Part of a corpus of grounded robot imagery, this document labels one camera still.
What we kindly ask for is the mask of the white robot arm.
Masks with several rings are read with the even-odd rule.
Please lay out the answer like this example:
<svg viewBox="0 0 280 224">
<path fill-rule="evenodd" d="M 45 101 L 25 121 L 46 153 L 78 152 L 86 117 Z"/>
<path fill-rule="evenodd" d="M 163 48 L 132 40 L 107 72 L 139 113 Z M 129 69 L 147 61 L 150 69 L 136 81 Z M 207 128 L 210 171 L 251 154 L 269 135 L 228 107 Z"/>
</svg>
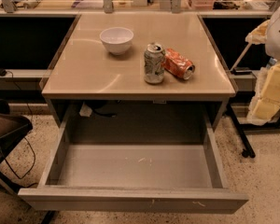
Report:
<svg viewBox="0 0 280 224">
<path fill-rule="evenodd" d="M 268 21 L 250 32 L 245 41 L 254 45 L 264 44 L 266 54 L 276 59 L 270 68 L 260 69 L 255 95 L 248 107 L 247 121 L 261 126 L 280 109 L 280 6 Z"/>
</svg>

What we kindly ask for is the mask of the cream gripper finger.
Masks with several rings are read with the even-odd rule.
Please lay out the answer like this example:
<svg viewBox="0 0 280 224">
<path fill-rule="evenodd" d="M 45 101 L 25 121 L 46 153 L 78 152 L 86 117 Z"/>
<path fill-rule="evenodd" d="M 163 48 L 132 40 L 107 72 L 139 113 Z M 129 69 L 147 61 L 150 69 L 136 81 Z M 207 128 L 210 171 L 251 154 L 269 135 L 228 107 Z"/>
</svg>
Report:
<svg viewBox="0 0 280 224">
<path fill-rule="evenodd" d="M 269 20 L 264 21 L 253 31 L 251 31 L 246 37 L 245 41 L 249 44 L 259 45 L 265 44 L 267 40 L 266 32 L 268 28 Z"/>
<path fill-rule="evenodd" d="M 255 95 L 248 107 L 246 120 L 264 125 L 280 110 L 280 62 L 270 69 L 261 68 L 255 86 Z"/>
</svg>

